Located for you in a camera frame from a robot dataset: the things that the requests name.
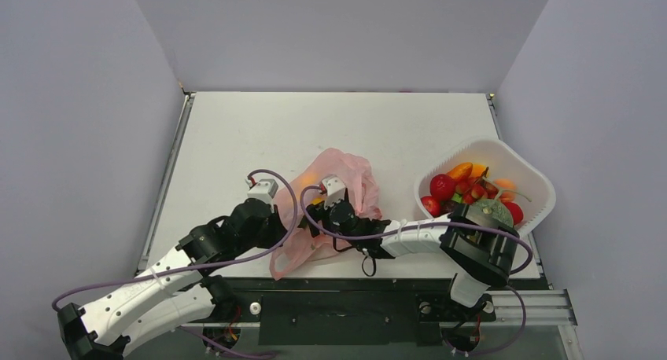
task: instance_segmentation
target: red tomato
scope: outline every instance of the red tomato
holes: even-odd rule
[[[433,216],[440,216],[440,202],[435,197],[423,197],[422,205]]]
[[[507,207],[507,209],[510,210],[514,225],[517,225],[518,223],[523,221],[523,211],[521,210],[521,207],[519,207],[518,204],[511,201],[505,201],[503,202],[503,204],[505,204],[505,207]]]
[[[456,193],[456,181],[446,174],[438,174],[431,179],[431,196],[438,201],[451,200]]]

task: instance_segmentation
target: plastic bin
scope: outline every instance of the plastic bin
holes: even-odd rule
[[[488,166],[488,176],[491,180],[509,178],[517,185],[517,191],[531,198],[532,202],[519,195],[514,199],[524,212],[524,220],[515,226],[522,237],[535,229],[537,224],[554,209],[556,193],[554,186],[544,174],[497,138],[469,138],[444,155],[441,162],[431,167],[415,182],[415,199],[425,217],[430,219],[433,217],[422,206],[420,200],[429,195],[431,178],[437,174],[447,173],[464,162],[482,163]]]

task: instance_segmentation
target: plastic bag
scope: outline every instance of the plastic bag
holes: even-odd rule
[[[290,185],[298,198],[305,187],[319,184],[327,175],[336,175],[347,186],[350,203],[359,217],[369,219],[382,217],[378,208],[380,188],[371,174],[370,162],[363,157],[343,153],[334,148],[326,149]],[[308,191],[305,196],[306,205],[318,197],[317,191]],[[287,227],[293,214],[291,196],[285,188],[282,188],[276,194],[274,202],[278,205],[282,225]],[[300,222],[304,214],[300,206],[298,209]],[[337,241],[336,247],[346,248],[348,243]],[[271,276],[278,280],[308,260],[324,259],[337,254],[332,237],[319,234],[313,238],[308,228],[297,228],[283,246],[271,253],[269,271]]]

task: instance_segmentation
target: white wall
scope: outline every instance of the white wall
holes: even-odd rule
[[[665,0],[550,0],[498,92],[505,139],[552,180],[537,228],[586,358],[665,358]]]
[[[496,91],[547,0],[137,0],[187,90]]]
[[[0,0],[0,97],[0,358],[66,359],[50,301],[132,275],[182,93],[135,0]]]

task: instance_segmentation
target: white tabletop surface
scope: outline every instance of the white tabletop surface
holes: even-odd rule
[[[268,168],[292,180],[324,149],[366,157],[380,185],[385,219],[423,219],[415,179],[470,136],[497,136],[483,94],[197,93],[149,255],[155,263],[189,231],[229,214],[246,198],[244,178]],[[253,249],[246,255],[259,252]],[[518,248],[514,266],[525,260]],[[271,277],[269,256],[216,274]],[[305,263],[290,277],[365,277],[363,255]],[[449,278],[444,253],[378,260],[376,278]],[[512,278],[540,277],[536,262]]]

